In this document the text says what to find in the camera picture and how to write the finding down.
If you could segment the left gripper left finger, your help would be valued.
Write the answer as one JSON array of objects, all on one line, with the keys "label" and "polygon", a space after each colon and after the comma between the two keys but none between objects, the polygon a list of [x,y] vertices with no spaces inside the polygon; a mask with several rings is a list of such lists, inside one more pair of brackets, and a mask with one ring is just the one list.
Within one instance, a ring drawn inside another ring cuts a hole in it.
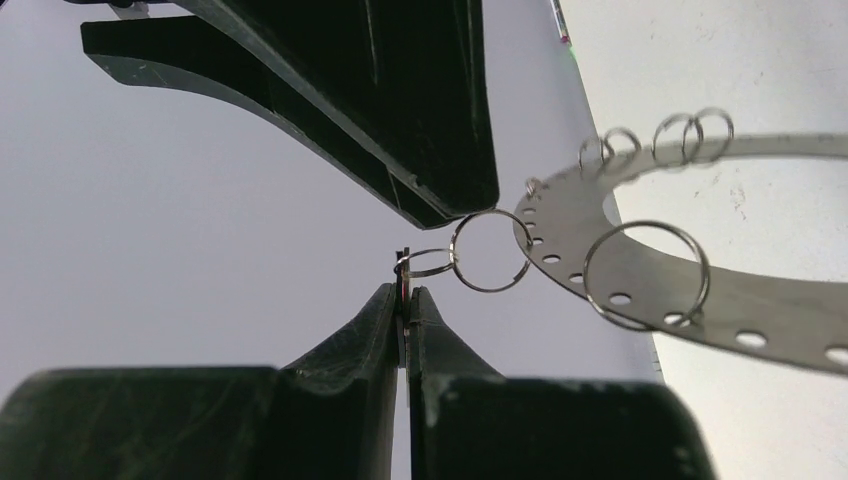
[{"label": "left gripper left finger", "polygon": [[387,479],[395,288],[284,368],[45,370],[1,410],[5,479]]}]

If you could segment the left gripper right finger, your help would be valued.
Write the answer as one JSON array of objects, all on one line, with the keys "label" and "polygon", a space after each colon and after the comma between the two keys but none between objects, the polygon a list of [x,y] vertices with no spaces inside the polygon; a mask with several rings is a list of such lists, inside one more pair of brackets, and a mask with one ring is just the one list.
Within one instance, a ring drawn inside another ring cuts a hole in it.
[{"label": "left gripper right finger", "polygon": [[415,479],[711,479],[698,428],[666,386],[508,378],[412,291],[407,335]]}]

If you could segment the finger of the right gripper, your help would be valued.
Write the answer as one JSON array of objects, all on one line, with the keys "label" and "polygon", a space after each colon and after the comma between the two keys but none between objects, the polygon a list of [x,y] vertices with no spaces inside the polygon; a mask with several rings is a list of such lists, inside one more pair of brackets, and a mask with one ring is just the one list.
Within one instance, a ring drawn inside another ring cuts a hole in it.
[{"label": "finger of the right gripper", "polygon": [[478,1],[187,1],[443,217],[498,178]]},{"label": "finger of the right gripper", "polygon": [[83,51],[120,84],[214,98],[271,123],[422,230],[451,217],[403,185],[261,61],[195,16],[85,22]]}]

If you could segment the metal perforated ring plate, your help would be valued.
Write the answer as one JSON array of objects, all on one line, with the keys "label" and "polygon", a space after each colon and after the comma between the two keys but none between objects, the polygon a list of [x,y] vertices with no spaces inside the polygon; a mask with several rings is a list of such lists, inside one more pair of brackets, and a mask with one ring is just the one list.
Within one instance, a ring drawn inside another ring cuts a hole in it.
[{"label": "metal perforated ring plate", "polygon": [[847,286],[743,273],[710,263],[680,228],[652,227],[682,240],[679,258],[627,236],[604,202],[619,185],[667,168],[717,160],[799,157],[844,160],[843,134],[743,135],[694,147],[667,142],[565,169],[516,207],[518,244],[544,275],[597,313],[650,331],[742,355],[837,375],[847,372]]}]

